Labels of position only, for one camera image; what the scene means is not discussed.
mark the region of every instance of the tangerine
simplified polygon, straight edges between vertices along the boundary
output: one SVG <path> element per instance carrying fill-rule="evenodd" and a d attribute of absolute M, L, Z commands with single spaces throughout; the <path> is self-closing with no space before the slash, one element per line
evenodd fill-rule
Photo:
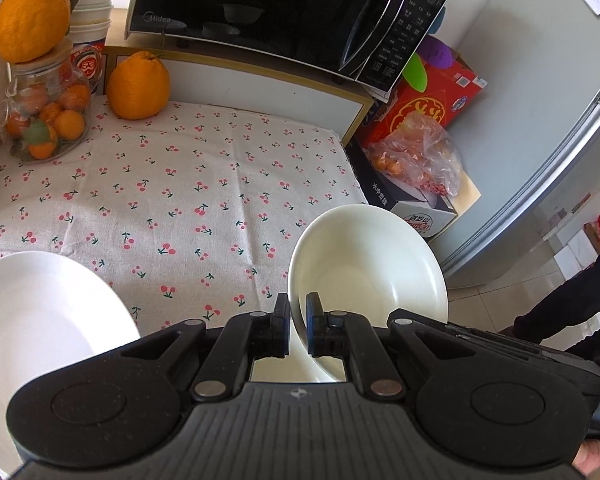
<path fill-rule="evenodd" d="M 58 117 L 58 114 L 63 110 L 62 105 L 58 103 L 49 103 L 47 106 L 42 108 L 38 118 L 41 121 L 45 121 L 47 124 L 53 124 Z"/>
<path fill-rule="evenodd" d="M 154 54 L 141 50 L 120 63 L 109 77 L 109 106 L 123 119 L 145 119 L 169 100 L 169 71 Z"/>
<path fill-rule="evenodd" d="M 4 125 L 4 131 L 14 139 L 19 139 L 25 129 L 31 124 L 31 119 L 25 119 L 19 113 L 13 111 L 7 117 L 7 123 Z"/>
<path fill-rule="evenodd" d="M 84 131 L 84 117 L 75 110 L 65 110 L 56 117 L 54 128 L 61 139 L 76 140 Z"/>
<path fill-rule="evenodd" d="M 35 83 L 20 90 L 16 99 L 27 114 L 35 115 L 45 107 L 49 96 L 44 83 Z"/>
<path fill-rule="evenodd" d="M 27 149 L 33 158 L 37 160 L 45 160 L 54 154 L 56 147 L 58 146 L 58 134 L 53 126 L 47 125 L 48 127 L 48 141 L 41 144 L 28 144 Z"/>
<path fill-rule="evenodd" d="M 58 99 L 58 102 L 67 110 L 85 111 L 91 100 L 91 91 L 81 84 L 69 86 Z"/>

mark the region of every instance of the glass jar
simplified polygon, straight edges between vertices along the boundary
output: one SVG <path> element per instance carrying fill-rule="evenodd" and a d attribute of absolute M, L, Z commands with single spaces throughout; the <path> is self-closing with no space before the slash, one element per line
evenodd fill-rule
<path fill-rule="evenodd" d="M 28 63 L 10 65 L 4 130 L 11 154 L 24 162 L 49 160 L 80 142 L 88 129 L 91 89 L 71 64 L 68 38 Z"/>

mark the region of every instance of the person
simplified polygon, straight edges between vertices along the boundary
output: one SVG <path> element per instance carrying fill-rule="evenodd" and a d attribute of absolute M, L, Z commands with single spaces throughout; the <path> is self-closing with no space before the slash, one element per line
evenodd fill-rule
<path fill-rule="evenodd" d="M 540 344 L 563 328 L 584 323 L 599 312 L 600 254 L 592 266 L 564 282 L 501 333 Z M 600 329 L 566 351 L 600 364 Z M 600 480 L 600 440 L 584 441 L 573 466 L 588 479 Z"/>
<path fill-rule="evenodd" d="M 584 323 L 599 312 L 600 254 L 592 266 L 564 282 L 501 333 L 540 344 L 563 328 Z M 566 351 L 590 361 L 599 359 L 600 329 Z"/>

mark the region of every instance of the tablecloth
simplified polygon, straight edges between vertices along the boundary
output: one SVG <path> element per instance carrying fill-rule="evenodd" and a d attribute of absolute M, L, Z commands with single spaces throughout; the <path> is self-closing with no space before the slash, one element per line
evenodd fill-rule
<path fill-rule="evenodd" d="M 96 272 L 141 335 L 197 317 L 273 310 L 299 235 L 364 202 L 337 136 L 243 110 L 169 102 L 125 121 L 104 97 L 56 160 L 0 147 L 0 257 L 52 251 Z"/>

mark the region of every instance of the midea logo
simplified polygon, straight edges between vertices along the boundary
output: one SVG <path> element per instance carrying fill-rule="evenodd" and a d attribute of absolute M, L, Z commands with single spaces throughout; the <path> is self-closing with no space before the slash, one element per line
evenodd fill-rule
<path fill-rule="evenodd" d="M 146 21 L 146 22 L 163 22 L 163 23 L 171 23 L 171 18 L 165 18 L 164 16 L 156 16 L 154 13 L 152 13 L 150 10 L 148 10 L 147 12 L 145 12 L 142 15 L 142 18 Z"/>

